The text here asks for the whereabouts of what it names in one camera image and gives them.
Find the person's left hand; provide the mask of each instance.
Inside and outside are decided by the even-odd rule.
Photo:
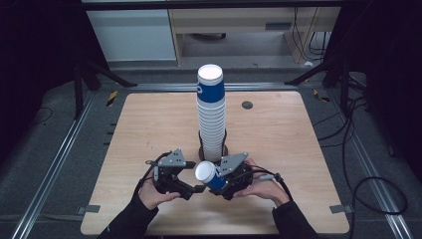
[[[154,209],[163,202],[171,201],[180,197],[180,193],[178,192],[169,192],[166,194],[159,193],[152,182],[152,171],[153,170],[151,170],[146,177],[149,179],[143,182],[143,185],[139,190],[139,199],[149,210]]]

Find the person's right hand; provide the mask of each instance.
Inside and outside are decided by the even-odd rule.
[[[257,166],[252,158],[246,158],[245,162],[251,165],[253,169],[254,166]],[[241,191],[235,192],[233,197],[236,198],[256,195],[264,199],[273,200],[277,207],[290,201],[288,194],[277,182],[274,181],[274,179],[259,179],[261,175],[265,175],[265,173],[254,173],[254,180],[252,184]]]

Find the black sleeve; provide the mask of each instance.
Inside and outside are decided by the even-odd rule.
[[[142,238],[146,228],[157,213],[157,207],[149,210],[140,201],[139,196],[134,195],[129,204],[127,204],[102,234],[100,234],[98,239]]]
[[[316,239],[317,233],[308,223],[298,204],[289,201],[273,210],[280,239]]]

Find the gray floor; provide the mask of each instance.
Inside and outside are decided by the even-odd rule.
[[[227,84],[282,83],[294,79],[309,67],[294,64],[283,38],[280,34],[280,37],[275,37],[275,35],[228,34],[227,38],[221,42],[190,36],[186,42],[181,66],[177,70],[157,67],[147,71],[117,73],[125,79],[140,84],[194,84],[196,82],[195,69],[206,63],[215,63],[224,69]],[[236,44],[236,46],[230,44],[234,39],[241,42],[241,48],[236,48],[239,47]],[[261,48],[261,51],[254,51],[254,47]],[[123,89],[107,78],[101,77],[101,79],[102,88],[95,93],[87,118],[42,207],[42,216],[34,224],[28,238],[90,238],[80,232],[79,218],[69,220],[69,216],[77,216],[78,208],[89,203],[106,156],[107,144],[112,137],[108,132],[113,131],[112,124],[118,121],[125,97],[136,92]],[[323,73],[310,78],[308,82],[294,89],[301,93],[313,123],[326,119],[338,111],[334,103],[338,89],[324,89],[321,85],[322,79]],[[317,89],[321,97],[329,97],[331,102],[319,100],[314,96],[313,89]],[[112,107],[107,107],[108,96],[114,90],[118,91],[117,97]],[[350,91],[350,94],[353,98],[361,95],[356,91]],[[90,95],[91,93],[85,91],[85,96]],[[18,220],[37,193],[38,187],[73,123],[75,113],[73,84],[64,84],[50,90],[45,95],[43,107],[51,109],[52,114],[48,109],[39,110],[34,122],[41,121],[41,123],[35,123],[29,127],[28,132],[11,153],[10,163],[1,169],[0,238],[9,238],[12,235]],[[388,154],[388,144],[372,113],[367,112],[364,107],[358,108],[355,111],[353,123],[354,136],[358,136],[361,140],[379,174],[394,181],[405,193],[409,208],[402,217],[413,238],[422,238],[421,183],[415,178],[405,161]],[[317,137],[326,136],[341,126],[340,115],[335,115],[315,126],[316,135]],[[340,200],[344,205],[349,205],[351,194],[346,187],[341,170],[341,146],[326,147],[341,143],[342,137],[343,133],[340,133],[321,141],[320,145]],[[352,140],[349,140],[345,146],[345,162],[350,182],[355,185],[365,176],[365,173],[359,161],[359,155],[352,147]],[[393,190],[390,191],[397,205],[400,206],[400,197]],[[359,196],[375,206],[378,205],[369,186],[364,186],[359,190]],[[355,211],[354,238],[400,238],[393,234],[385,215],[375,213],[359,203]],[[58,215],[68,217],[65,218],[66,220],[52,220],[51,217],[47,217]],[[329,237],[347,238],[348,235],[329,235]]]

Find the person's hand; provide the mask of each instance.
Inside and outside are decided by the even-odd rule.
[[[252,166],[257,164],[252,158],[246,158],[245,162]],[[249,195],[256,195],[264,199],[271,199],[276,203],[276,206],[279,207],[290,201],[288,194],[283,190],[283,188],[274,181],[274,179],[259,179],[261,175],[265,175],[263,172],[254,173],[254,180],[252,184],[240,191],[237,191],[233,194],[233,197],[245,197]]]
[[[143,182],[143,185],[139,190],[139,199],[149,210],[154,209],[163,202],[171,201],[180,197],[180,193],[178,192],[170,192],[166,194],[159,193],[152,182],[152,170],[146,178],[149,179]]]

